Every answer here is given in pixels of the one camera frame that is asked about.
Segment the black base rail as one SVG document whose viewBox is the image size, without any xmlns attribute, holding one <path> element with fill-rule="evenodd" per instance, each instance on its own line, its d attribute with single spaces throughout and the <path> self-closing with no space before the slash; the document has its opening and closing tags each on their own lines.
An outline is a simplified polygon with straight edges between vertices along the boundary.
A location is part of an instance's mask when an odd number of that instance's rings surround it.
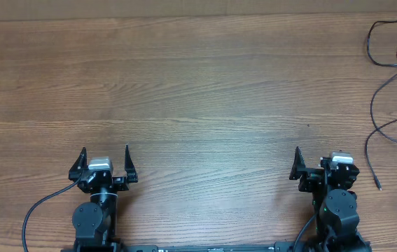
<svg viewBox="0 0 397 252">
<path fill-rule="evenodd" d="M 74 251 L 117 251 L 117 252 L 292 252 L 293 241 L 277 241 L 274 244 L 263 245 L 215 245 L 215 246 L 156 246 L 156 245 L 137 245 L 126 246 L 118 244 L 117 246 L 92 247 L 92 248 L 65 248 L 61 252 Z"/>
</svg>

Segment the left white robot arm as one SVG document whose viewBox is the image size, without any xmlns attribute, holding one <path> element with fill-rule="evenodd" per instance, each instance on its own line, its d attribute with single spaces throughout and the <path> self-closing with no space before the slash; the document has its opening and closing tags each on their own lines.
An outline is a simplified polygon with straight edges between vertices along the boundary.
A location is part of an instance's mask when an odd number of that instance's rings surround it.
<svg viewBox="0 0 397 252">
<path fill-rule="evenodd" d="M 94 157 L 88 161 L 85 148 L 69 170 L 69 180 L 90 196 L 72 216 L 76 230 L 74 251 L 125 250 L 116 237 L 118 192 L 128 191 L 129 184 L 138 181 L 128 147 L 125 148 L 124 170 L 124 176 L 114 176 L 111 158 Z"/>
</svg>

